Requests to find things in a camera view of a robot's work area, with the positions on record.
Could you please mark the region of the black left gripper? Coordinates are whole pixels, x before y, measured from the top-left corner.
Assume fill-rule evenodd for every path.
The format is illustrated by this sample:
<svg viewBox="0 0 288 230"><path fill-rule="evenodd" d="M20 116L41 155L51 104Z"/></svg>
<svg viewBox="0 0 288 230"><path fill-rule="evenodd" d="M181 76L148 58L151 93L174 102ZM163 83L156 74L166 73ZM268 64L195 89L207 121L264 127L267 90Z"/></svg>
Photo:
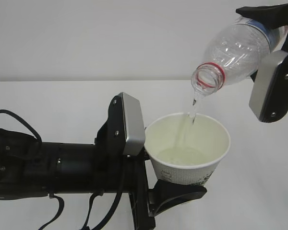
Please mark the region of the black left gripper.
<svg viewBox="0 0 288 230"><path fill-rule="evenodd" d="M160 213L177 205L201 199L207 192L202 185L182 185L158 180L148 189L145 168L144 146L135 157L123 155L125 147L125 128L122 98L114 96L108 107L108 118L99 129L95 146L101 153L96 164L104 176L97 178L104 183L104 192L114 192L114 201L105 217L95 226L103 229L113 217L122 194L128 193L131 205L133 228L153 230L155 218Z"/></svg>

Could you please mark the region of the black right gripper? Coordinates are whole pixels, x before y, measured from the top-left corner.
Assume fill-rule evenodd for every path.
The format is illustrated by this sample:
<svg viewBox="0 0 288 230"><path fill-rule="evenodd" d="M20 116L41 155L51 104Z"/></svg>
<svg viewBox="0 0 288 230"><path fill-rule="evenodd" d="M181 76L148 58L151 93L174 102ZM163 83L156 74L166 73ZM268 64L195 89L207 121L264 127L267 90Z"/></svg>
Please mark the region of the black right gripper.
<svg viewBox="0 0 288 230"><path fill-rule="evenodd" d="M288 3L273 6L244 6L236 9L240 16L256 20L271 29L288 26ZM281 50L288 52L288 34ZM251 75L255 81L257 71ZM265 120L280 120L288 112L288 56L281 64L273 81L264 110Z"/></svg>

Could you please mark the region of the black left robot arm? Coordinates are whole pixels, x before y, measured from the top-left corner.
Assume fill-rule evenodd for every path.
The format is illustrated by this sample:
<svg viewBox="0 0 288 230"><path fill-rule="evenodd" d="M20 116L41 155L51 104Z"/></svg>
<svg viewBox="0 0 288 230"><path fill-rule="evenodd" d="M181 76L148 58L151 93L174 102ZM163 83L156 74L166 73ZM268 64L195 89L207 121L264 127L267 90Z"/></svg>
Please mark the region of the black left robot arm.
<svg viewBox="0 0 288 230"><path fill-rule="evenodd" d="M152 230L155 217L174 206L202 198L206 188L158 180L148 187L144 148L145 129L139 100L121 92L108 107L108 117L93 144L44 142L20 116L30 134L0 128L0 200L50 197L58 200L56 217L64 209L61 194L90 194L89 204L105 193L114 201L100 230L115 213L121 196L129 195L136 230Z"/></svg>

